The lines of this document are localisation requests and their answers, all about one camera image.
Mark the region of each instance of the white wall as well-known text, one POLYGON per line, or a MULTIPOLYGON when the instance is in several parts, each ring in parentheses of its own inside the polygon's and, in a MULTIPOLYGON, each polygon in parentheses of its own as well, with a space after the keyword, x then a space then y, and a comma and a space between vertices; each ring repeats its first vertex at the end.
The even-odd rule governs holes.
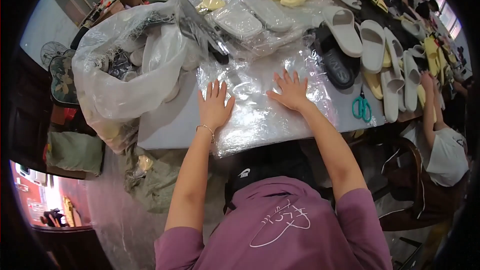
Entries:
POLYGON ((78 30, 79 28, 55 0, 40 0, 23 32, 20 47, 47 70, 40 59, 42 46, 47 42, 56 41, 68 49, 78 30))

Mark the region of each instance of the floral cushion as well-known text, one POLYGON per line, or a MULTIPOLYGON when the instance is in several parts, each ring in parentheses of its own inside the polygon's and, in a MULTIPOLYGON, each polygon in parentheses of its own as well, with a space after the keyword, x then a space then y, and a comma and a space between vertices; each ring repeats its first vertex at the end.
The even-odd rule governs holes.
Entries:
POLYGON ((75 50, 67 50, 62 56, 54 57, 50 63, 52 75, 51 93, 60 104, 78 105, 77 90, 72 71, 72 57, 75 50))

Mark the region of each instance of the scissors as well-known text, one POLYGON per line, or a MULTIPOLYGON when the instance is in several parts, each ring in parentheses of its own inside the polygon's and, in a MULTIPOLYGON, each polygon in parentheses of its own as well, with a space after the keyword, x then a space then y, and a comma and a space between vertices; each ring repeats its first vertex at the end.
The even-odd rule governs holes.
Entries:
POLYGON ((365 94, 363 93, 363 84, 360 88, 360 96, 358 96, 357 98, 355 98, 355 100, 353 100, 352 114, 353 114, 353 117, 357 119, 363 119, 365 123, 369 123, 370 120, 372 119, 372 109, 370 107, 370 104, 368 103, 368 100, 365 99, 365 94), (358 108, 356 113, 355 105, 357 102, 358 102, 358 108))

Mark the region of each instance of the bracelet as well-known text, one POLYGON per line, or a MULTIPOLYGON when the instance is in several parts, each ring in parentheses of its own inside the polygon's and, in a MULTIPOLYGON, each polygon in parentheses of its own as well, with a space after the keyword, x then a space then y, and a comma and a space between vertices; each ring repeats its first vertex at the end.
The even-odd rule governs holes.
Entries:
POLYGON ((197 125, 197 128, 195 129, 195 131, 198 130, 199 127, 204 127, 204 128, 207 128, 208 130, 210 130, 210 132, 212 133, 212 141, 211 143, 215 142, 215 134, 213 133, 213 130, 211 130, 207 125, 205 124, 199 124, 197 125))

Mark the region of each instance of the purple t-shirt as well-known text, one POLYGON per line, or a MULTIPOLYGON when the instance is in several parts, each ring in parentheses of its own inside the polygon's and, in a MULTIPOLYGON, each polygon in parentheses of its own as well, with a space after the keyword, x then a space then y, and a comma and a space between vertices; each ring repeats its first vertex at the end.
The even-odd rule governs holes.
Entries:
POLYGON ((335 214, 309 185, 279 176, 240 189, 232 203, 206 246, 194 228, 165 231, 156 269, 392 269, 367 189, 343 195, 335 214))

